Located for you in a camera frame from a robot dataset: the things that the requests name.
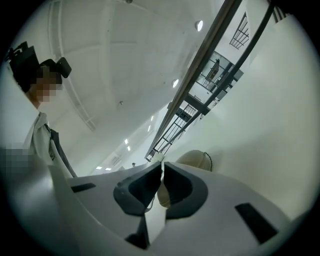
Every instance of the person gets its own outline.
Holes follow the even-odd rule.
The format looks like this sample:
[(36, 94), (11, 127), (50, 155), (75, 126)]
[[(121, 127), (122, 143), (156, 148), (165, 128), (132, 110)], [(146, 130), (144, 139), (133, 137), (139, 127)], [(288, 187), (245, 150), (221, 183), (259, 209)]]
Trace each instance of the person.
[(52, 59), (42, 62), (30, 75), (29, 84), (25, 95), (38, 109), (42, 102), (48, 102), (51, 96), (56, 95), (56, 90), (62, 89), (62, 76), (57, 71), (56, 63)]
[[(50, 97), (62, 89), (62, 83), (56, 63), (48, 59), (29, 75), (24, 94), (38, 109), (42, 102), (50, 101)], [(31, 155), (38, 155), (47, 165), (59, 167), (66, 178), (77, 177), (60, 145), (59, 133), (49, 127), (45, 113), (39, 112), (30, 132), (27, 144)]]

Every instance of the white machine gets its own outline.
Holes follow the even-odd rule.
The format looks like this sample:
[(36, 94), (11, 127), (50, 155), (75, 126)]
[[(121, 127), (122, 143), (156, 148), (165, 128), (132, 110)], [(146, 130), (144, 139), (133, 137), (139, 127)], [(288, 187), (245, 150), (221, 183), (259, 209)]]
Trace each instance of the white machine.
[(289, 224), (241, 182), (165, 162), (171, 207), (150, 244), (145, 211), (161, 183), (160, 162), (69, 179), (34, 155), (16, 155), (5, 164), (1, 169), (10, 175), (2, 172), (2, 180), (14, 215), (55, 255), (241, 255)]

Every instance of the white ceiling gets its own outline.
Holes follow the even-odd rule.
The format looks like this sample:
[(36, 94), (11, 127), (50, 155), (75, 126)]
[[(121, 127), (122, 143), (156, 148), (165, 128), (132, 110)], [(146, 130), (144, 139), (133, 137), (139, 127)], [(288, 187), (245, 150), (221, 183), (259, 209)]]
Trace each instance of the white ceiling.
[(65, 0), (55, 4), (60, 49), (71, 83), (95, 126), (145, 90), (170, 90), (186, 70), (199, 33), (189, 1)]
[(30, 18), (15, 42), (72, 67), (39, 110), (80, 176), (173, 99), (217, 12), (212, 0), (53, 0)]

